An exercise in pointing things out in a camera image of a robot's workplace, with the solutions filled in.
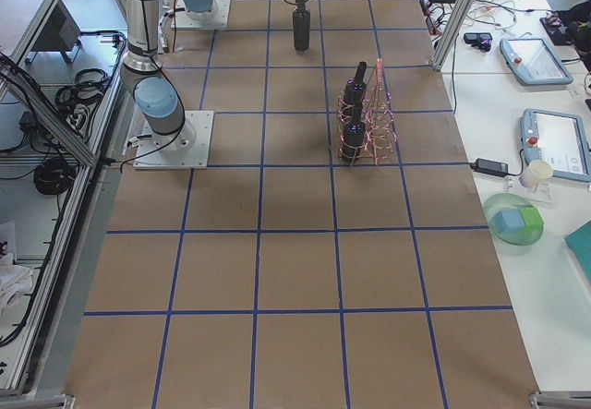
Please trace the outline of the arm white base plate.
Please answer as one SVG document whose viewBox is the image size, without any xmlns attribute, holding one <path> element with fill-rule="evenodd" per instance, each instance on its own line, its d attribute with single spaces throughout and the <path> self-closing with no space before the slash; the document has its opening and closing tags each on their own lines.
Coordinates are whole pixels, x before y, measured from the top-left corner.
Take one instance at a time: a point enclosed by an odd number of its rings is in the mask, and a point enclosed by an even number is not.
<svg viewBox="0 0 591 409">
<path fill-rule="evenodd" d="M 172 27 L 178 30 L 226 30 L 231 0 L 213 0 L 207 12 L 186 12 L 184 0 L 177 0 Z"/>
<path fill-rule="evenodd" d="M 149 135 L 138 145 L 132 162 L 138 170 L 204 169 L 208 166 L 214 111 L 186 111 L 180 134 L 165 137 L 154 135 L 147 120 L 142 135 Z"/>
</svg>

